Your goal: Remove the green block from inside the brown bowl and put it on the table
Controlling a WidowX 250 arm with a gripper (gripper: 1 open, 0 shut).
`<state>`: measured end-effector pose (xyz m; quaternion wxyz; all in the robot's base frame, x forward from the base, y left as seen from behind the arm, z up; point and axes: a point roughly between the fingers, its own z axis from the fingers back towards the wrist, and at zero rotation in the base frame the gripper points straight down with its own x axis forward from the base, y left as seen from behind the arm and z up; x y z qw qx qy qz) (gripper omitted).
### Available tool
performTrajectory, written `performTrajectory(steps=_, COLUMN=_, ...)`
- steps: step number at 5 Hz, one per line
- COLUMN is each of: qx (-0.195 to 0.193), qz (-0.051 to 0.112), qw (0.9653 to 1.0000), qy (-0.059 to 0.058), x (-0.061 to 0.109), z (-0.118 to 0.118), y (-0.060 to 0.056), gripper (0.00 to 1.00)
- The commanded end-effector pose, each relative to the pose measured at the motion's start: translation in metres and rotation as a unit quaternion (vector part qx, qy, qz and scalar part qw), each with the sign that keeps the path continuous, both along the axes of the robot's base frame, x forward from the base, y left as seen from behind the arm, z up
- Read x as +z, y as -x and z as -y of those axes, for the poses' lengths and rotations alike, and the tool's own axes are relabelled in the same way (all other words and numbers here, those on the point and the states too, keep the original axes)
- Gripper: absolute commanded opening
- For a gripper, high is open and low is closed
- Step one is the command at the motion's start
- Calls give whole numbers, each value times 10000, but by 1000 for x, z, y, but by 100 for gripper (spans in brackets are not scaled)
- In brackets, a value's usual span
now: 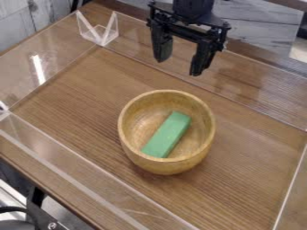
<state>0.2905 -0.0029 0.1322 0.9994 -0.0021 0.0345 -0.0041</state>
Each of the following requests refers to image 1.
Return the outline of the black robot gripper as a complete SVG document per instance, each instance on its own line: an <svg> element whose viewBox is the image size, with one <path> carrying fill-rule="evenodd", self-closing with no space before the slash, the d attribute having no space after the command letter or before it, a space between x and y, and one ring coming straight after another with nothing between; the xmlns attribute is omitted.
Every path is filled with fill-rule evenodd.
<svg viewBox="0 0 307 230"><path fill-rule="evenodd" d="M149 3L149 28L154 57L165 62L173 53L173 37L197 44L190 75L199 76L210 67L217 50L225 49L231 25L213 13L215 0L153 0Z"/></svg>

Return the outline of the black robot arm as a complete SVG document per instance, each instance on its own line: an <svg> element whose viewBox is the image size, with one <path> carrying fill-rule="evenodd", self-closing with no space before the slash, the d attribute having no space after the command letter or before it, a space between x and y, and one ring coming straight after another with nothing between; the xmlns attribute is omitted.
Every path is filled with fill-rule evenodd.
<svg viewBox="0 0 307 230"><path fill-rule="evenodd" d="M151 0L147 26L151 31L154 57L159 63L173 54L173 37L197 44L190 75L199 76L210 67L218 51L225 49L231 25L213 13L215 0Z"/></svg>

